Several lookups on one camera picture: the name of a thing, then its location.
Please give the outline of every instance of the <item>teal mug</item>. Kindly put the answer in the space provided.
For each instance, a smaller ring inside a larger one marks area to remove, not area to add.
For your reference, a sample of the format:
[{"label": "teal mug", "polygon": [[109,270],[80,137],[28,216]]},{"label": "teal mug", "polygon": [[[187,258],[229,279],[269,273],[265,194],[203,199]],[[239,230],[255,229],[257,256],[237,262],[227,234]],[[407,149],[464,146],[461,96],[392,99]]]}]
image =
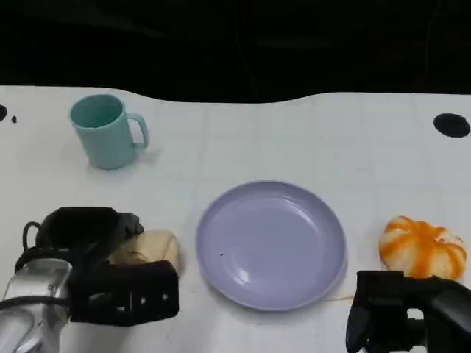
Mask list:
[{"label": "teal mug", "polygon": [[[118,169],[131,163],[138,150],[149,145],[144,118],[127,113],[121,100],[110,94],[97,94],[79,100],[71,109],[72,125],[79,135],[90,164],[101,169]],[[128,120],[137,121],[143,142],[132,139]]]}]

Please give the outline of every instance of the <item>black background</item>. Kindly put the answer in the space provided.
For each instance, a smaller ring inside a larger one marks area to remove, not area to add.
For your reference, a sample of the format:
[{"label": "black background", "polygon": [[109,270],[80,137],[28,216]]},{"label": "black background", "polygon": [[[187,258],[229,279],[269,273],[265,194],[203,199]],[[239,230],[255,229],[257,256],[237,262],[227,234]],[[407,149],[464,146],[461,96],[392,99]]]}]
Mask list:
[{"label": "black background", "polygon": [[471,93],[471,1],[6,0],[0,84],[175,101]]}]

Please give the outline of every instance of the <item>bread roll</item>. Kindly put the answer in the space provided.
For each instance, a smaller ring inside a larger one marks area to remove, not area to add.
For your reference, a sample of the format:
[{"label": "bread roll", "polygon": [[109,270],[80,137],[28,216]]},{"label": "bread roll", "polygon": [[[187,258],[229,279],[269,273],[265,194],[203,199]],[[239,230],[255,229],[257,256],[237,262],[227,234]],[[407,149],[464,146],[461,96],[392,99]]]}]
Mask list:
[{"label": "bread roll", "polygon": [[129,239],[111,256],[115,265],[137,265],[167,260],[180,273],[180,250],[177,238],[168,230],[149,230]]}]

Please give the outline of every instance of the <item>white table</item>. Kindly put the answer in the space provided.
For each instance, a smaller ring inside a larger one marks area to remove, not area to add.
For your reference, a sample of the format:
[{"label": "white table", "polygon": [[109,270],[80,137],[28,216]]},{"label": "white table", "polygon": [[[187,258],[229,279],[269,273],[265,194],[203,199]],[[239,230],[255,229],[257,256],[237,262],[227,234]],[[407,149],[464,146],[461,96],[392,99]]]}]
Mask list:
[{"label": "white table", "polygon": [[[100,92],[141,113],[151,134],[149,150],[118,171],[90,168],[68,121],[76,100]],[[471,118],[467,96],[331,93],[276,104],[186,104],[120,90],[1,87],[0,103],[9,109],[0,123],[2,292],[23,226],[58,207],[133,212],[146,229],[173,230],[185,255],[176,318],[130,329],[69,324],[62,352],[345,352],[350,302],[257,313],[203,282],[196,223],[208,202],[242,182],[293,182],[335,210],[349,268],[331,298],[354,294],[357,270],[380,268],[378,238],[395,215],[443,224],[471,244],[471,137],[447,138],[433,127],[439,113]]]}]

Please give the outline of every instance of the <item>orange and white pumpkin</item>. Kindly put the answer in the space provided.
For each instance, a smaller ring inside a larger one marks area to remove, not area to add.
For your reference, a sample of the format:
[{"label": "orange and white pumpkin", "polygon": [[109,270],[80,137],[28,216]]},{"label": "orange and white pumpkin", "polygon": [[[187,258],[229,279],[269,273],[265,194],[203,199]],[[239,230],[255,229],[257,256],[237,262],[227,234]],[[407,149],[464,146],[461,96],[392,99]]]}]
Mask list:
[{"label": "orange and white pumpkin", "polygon": [[466,268],[463,240],[444,227],[405,216],[393,218],[380,240],[380,256],[390,270],[407,277],[458,279]]}]

